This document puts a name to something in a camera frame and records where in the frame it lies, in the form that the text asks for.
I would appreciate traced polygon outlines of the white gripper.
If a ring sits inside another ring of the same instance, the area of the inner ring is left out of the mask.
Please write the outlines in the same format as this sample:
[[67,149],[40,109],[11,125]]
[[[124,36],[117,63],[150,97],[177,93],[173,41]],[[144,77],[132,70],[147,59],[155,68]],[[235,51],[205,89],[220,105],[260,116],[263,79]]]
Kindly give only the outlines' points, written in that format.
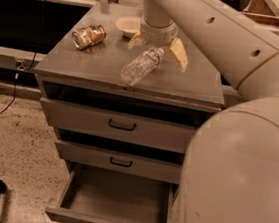
[[144,46],[146,43],[152,43],[155,46],[170,44],[168,51],[169,56],[173,59],[180,72],[185,72],[188,66],[188,57],[183,42],[176,37],[177,34],[178,27],[175,23],[164,28],[154,27],[147,23],[145,18],[142,17],[140,32],[133,35],[127,46],[129,49],[133,49],[137,46]]

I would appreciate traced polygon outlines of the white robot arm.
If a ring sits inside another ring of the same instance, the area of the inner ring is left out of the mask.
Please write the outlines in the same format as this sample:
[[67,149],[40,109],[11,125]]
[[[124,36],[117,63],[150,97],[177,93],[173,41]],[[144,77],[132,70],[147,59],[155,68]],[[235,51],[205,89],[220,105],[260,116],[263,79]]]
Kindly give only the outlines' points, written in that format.
[[144,0],[189,37],[241,104],[198,129],[180,178],[178,223],[279,223],[279,36],[219,0]]

